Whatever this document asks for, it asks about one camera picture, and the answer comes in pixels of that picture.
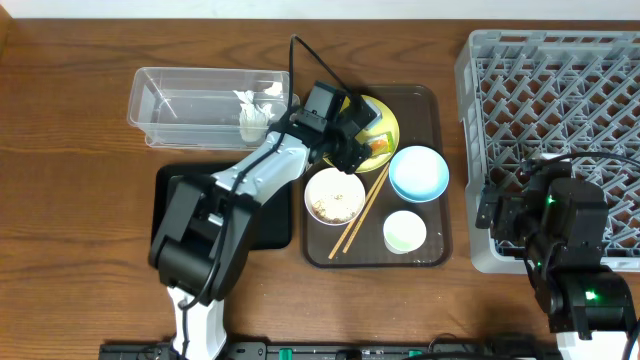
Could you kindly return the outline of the green snack wrapper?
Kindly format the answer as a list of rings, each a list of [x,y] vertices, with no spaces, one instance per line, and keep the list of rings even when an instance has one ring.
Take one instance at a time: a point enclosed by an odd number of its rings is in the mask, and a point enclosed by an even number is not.
[[[373,157],[391,153],[394,147],[393,134],[391,132],[375,135],[367,140]]]

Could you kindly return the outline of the rice leftovers pile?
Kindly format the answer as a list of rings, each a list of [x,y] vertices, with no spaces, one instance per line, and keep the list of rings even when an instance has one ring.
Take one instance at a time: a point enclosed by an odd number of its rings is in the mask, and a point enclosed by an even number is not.
[[[351,221],[360,211],[362,198],[344,194],[329,194],[312,203],[312,213],[322,222],[342,224]]]

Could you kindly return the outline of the white green cup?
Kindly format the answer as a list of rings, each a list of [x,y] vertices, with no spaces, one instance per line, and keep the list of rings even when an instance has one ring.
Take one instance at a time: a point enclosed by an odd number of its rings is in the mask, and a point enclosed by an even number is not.
[[[385,246],[391,253],[406,254],[417,250],[425,243],[427,227],[417,214],[400,210],[385,219],[383,237]]]

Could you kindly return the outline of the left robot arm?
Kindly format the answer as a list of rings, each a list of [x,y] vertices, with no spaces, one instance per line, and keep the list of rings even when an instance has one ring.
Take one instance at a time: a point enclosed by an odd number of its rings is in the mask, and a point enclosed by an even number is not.
[[[260,209],[324,157],[354,173],[372,153],[358,136],[379,117],[366,103],[325,116],[296,106],[239,163],[177,183],[148,256],[175,309],[177,358],[220,355],[227,339],[224,299],[244,268]]]

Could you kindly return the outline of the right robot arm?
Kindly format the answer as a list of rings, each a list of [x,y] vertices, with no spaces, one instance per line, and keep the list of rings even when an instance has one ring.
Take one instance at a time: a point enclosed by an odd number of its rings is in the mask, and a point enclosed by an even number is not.
[[[538,161],[526,190],[486,185],[475,226],[518,242],[536,301],[565,359],[635,359],[639,321],[631,290],[602,262],[608,205],[570,162]]]

